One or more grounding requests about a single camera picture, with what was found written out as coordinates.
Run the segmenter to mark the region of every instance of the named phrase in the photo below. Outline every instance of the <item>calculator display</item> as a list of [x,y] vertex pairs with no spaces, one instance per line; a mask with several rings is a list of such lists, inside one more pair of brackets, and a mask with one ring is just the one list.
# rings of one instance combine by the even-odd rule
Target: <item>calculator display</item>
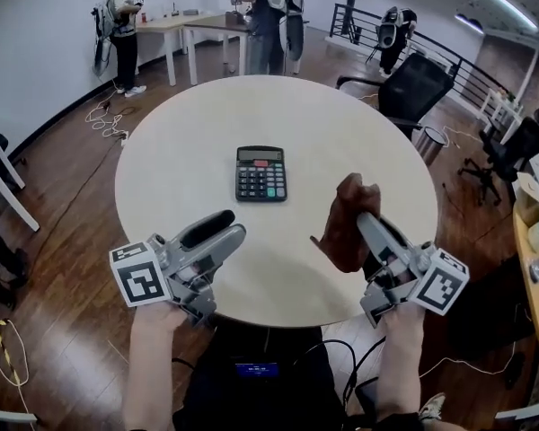
[[242,161],[281,160],[281,152],[269,150],[241,150],[238,159]]

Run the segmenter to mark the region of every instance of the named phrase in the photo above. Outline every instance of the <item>round white table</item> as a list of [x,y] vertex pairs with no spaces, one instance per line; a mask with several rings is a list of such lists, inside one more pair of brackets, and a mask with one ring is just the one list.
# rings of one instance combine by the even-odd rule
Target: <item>round white table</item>
[[[288,200],[235,200],[239,146],[284,149]],[[132,242],[171,239],[232,209],[247,236],[216,273],[217,311],[271,327],[307,327],[362,314],[362,272],[343,274],[312,244],[351,172],[377,183],[382,213],[413,243],[434,240],[437,197],[425,163],[389,120],[331,87],[280,76],[201,84],[152,111],[116,173],[119,220]]]

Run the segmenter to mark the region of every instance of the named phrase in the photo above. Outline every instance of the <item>wooden floor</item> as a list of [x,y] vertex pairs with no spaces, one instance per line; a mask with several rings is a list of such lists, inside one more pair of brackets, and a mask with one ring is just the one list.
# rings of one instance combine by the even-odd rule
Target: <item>wooden floor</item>
[[[308,32],[300,77],[333,86],[339,75],[366,72],[363,57],[328,46],[323,37],[322,32]],[[221,56],[218,46],[198,49],[201,82],[225,73]],[[231,57],[237,65],[235,43],[231,45]],[[156,106],[190,87],[186,57],[176,57],[174,62],[176,87],[168,85],[162,61],[142,69],[139,81],[148,86],[145,94],[130,100],[123,96],[112,98],[110,109],[114,112],[133,108],[127,110],[131,113],[119,123],[120,129],[133,131]],[[367,75],[376,76],[377,68],[372,63]],[[24,396],[30,410],[48,429],[122,429],[120,403],[128,370],[132,312],[121,300],[107,259],[108,250],[127,242],[114,206],[114,174],[121,147],[116,139],[103,138],[100,131],[84,123],[87,112],[109,93],[68,114],[24,152],[29,165],[19,168],[27,188],[19,199],[39,221],[40,230],[32,233],[3,200],[0,202],[0,234],[13,248],[24,248],[32,262],[31,282],[19,293],[18,308],[10,313],[0,305],[0,318],[11,318],[24,339],[30,364]],[[361,97],[371,92],[350,86],[348,93]],[[448,126],[476,136],[473,118],[449,99],[441,101],[427,120],[438,127]],[[449,135],[460,148],[451,144],[430,169],[439,205],[437,245],[467,263],[473,279],[479,279],[515,252],[511,207],[502,187],[504,201],[499,207],[477,206],[474,180],[462,179],[456,170],[467,156],[482,161],[480,146],[467,136],[451,131]],[[10,279],[1,269],[0,275]],[[445,318],[427,318],[422,372],[450,354],[445,343],[445,323]],[[205,329],[184,326],[176,333],[174,354],[195,361],[209,337]],[[381,337],[381,332],[374,331],[361,317],[326,328],[325,337],[351,341],[361,356]],[[9,336],[6,344],[22,370],[16,339]],[[526,368],[511,391],[505,390],[500,375],[489,376],[463,365],[445,363],[423,379],[423,399],[444,391],[444,419],[467,429],[492,428],[497,411],[519,407],[527,399],[535,339],[521,340],[517,350],[525,352]],[[475,364],[499,370],[510,351],[506,347],[492,352]],[[379,352],[364,365],[360,378],[376,373]],[[347,352],[342,347],[332,347],[330,354],[336,383],[342,388],[350,369]],[[183,366],[174,368],[176,407],[183,397],[188,374]],[[1,376],[0,408],[22,410],[17,390]]]

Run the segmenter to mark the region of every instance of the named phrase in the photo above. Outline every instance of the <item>metal railing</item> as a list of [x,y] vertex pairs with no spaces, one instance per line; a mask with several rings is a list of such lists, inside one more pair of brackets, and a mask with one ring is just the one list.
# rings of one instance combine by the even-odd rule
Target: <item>metal railing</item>
[[[382,17],[377,14],[358,10],[346,4],[336,4],[331,20],[330,37],[339,37],[352,45],[373,51],[377,47],[376,27],[381,19]],[[452,49],[417,31],[415,32],[412,49],[423,49],[437,53],[438,59],[442,60],[442,62],[448,62],[450,64],[448,72],[455,81],[453,90],[465,101],[476,107],[477,110],[482,108],[487,99],[489,89],[508,91],[505,86],[475,64],[459,56]],[[399,59],[403,61],[408,55],[409,50],[404,50]],[[485,112],[492,115],[493,111],[493,105],[488,103]]]

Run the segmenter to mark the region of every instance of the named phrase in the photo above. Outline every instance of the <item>trash can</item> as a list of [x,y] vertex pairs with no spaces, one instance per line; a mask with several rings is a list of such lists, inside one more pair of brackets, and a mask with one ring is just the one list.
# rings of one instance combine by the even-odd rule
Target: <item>trash can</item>
[[423,128],[415,148],[427,166],[430,166],[446,144],[445,136],[434,128]]

